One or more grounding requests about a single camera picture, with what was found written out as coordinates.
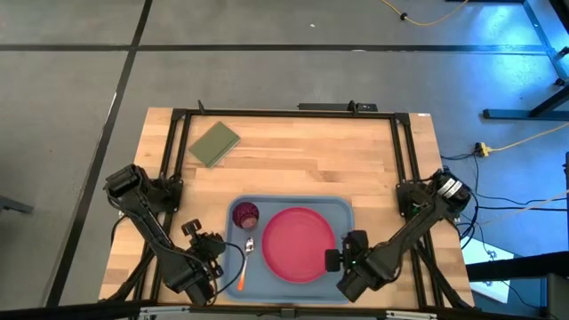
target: wooden table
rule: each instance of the wooden table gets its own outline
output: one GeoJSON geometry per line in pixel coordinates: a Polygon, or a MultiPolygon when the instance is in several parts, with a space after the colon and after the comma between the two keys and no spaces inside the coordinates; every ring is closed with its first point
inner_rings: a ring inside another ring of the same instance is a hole
{"type": "MultiPolygon", "coordinates": [[[[171,114],[171,108],[150,108],[147,113],[134,163],[142,166],[150,178],[157,177],[159,172],[171,114]]],[[[428,114],[410,117],[421,177],[428,177],[441,166],[433,124],[428,114]]],[[[389,121],[192,116],[188,146],[218,121],[235,131],[241,141],[212,169],[204,168],[185,148],[183,195],[170,234],[179,247],[188,247],[180,226],[195,218],[200,219],[203,231],[224,236],[228,205],[243,194],[340,196],[351,203],[356,229],[367,231],[371,245],[388,240],[404,225],[397,209],[397,167],[389,121]]],[[[174,146],[179,144],[181,125],[179,122],[174,146]]],[[[410,175],[403,128],[399,135],[405,171],[410,175]]],[[[175,147],[168,172],[173,172],[176,152],[175,147]]],[[[447,221],[441,221],[431,233],[438,266],[460,296],[473,304],[456,231],[447,221]]],[[[108,259],[101,298],[114,293],[132,272],[140,260],[142,246],[143,240],[133,224],[129,220],[122,222],[108,259]]],[[[432,305],[429,273],[424,266],[422,274],[428,303],[432,305]]],[[[143,295],[146,298],[153,275],[154,262],[147,273],[143,295]]],[[[176,294],[162,285],[158,302],[189,304],[189,299],[185,293],[176,294]]],[[[224,294],[216,304],[255,305],[234,302],[224,294]]],[[[367,290],[349,305],[318,306],[417,308],[409,252],[401,276],[393,284],[377,292],[367,290]]]]}

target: spoon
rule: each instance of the spoon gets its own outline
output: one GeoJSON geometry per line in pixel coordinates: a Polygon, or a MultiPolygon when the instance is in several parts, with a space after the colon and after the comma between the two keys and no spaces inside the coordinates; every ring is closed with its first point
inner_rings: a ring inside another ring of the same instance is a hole
{"type": "Polygon", "coordinates": [[[241,271],[241,277],[239,278],[239,284],[237,284],[237,289],[239,291],[243,290],[245,285],[245,270],[247,269],[247,259],[249,258],[249,253],[251,253],[255,249],[253,245],[252,237],[249,236],[247,241],[245,242],[245,262],[243,264],[243,270],[241,271]]]}

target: green book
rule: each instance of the green book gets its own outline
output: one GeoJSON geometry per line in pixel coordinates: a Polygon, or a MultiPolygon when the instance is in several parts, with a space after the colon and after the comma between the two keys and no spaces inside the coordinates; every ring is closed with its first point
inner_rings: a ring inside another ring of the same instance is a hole
{"type": "Polygon", "coordinates": [[[196,143],[189,147],[189,152],[205,164],[206,168],[211,168],[240,140],[241,138],[232,132],[225,124],[218,122],[198,139],[196,143]]]}

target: black floor stripe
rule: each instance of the black floor stripe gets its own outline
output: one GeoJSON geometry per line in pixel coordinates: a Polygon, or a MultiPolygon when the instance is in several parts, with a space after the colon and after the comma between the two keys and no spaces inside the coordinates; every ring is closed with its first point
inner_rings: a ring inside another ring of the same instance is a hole
{"type": "MultiPolygon", "coordinates": [[[[140,14],[139,24],[136,28],[134,38],[132,40],[132,46],[135,46],[140,42],[146,21],[148,19],[151,5],[152,0],[146,0],[144,3],[142,13],[140,14]]],[[[71,225],[71,230],[65,244],[65,249],[63,250],[59,266],[57,268],[55,277],[53,278],[52,288],[47,297],[46,307],[57,307],[60,304],[61,294],[65,289],[65,283],[68,278],[69,270],[71,269],[71,265],[73,263],[73,258],[75,256],[77,245],[79,244],[81,233],[83,232],[83,227],[87,219],[87,213],[89,212],[89,207],[92,201],[92,196],[95,191],[95,187],[97,186],[97,180],[99,179],[100,169],[102,168],[103,161],[105,160],[105,155],[107,154],[108,143],[110,142],[111,134],[115,128],[116,118],[118,116],[121,102],[123,101],[124,91],[126,90],[126,85],[128,84],[135,58],[136,51],[130,50],[126,56],[123,72],[121,73],[121,76],[118,80],[118,85],[116,86],[116,95],[108,112],[107,121],[103,126],[99,144],[97,145],[95,155],[89,168],[89,172],[87,173],[87,178],[85,179],[83,192],[81,193],[78,204],[76,206],[76,211],[74,212],[73,224],[71,225]]]]}
{"type": "Polygon", "coordinates": [[[489,52],[544,55],[544,45],[431,45],[431,44],[142,44],[144,52],[342,51],[342,52],[489,52]]]}
{"type": "Polygon", "coordinates": [[[131,48],[129,44],[0,44],[0,52],[117,52],[131,48]]]}

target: plastic tray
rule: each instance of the plastic tray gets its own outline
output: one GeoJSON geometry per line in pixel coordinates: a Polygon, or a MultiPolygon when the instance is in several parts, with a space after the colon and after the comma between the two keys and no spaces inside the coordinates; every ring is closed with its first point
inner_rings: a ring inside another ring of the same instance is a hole
{"type": "MultiPolygon", "coordinates": [[[[343,304],[348,300],[336,288],[342,273],[327,273],[308,284],[292,284],[277,277],[268,268],[262,256],[262,234],[267,223],[283,209],[302,206],[317,211],[324,217],[335,235],[336,247],[341,248],[341,237],[354,227],[354,213],[348,202],[337,196],[240,196],[228,208],[226,241],[243,246],[247,237],[255,240],[255,251],[249,255],[244,290],[237,290],[235,281],[226,291],[235,301],[271,303],[343,304]],[[231,219],[236,205],[251,202],[260,212],[255,230],[238,228],[231,219]]],[[[224,254],[222,285],[227,284],[239,271],[241,255],[228,247],[224,254]]]]}

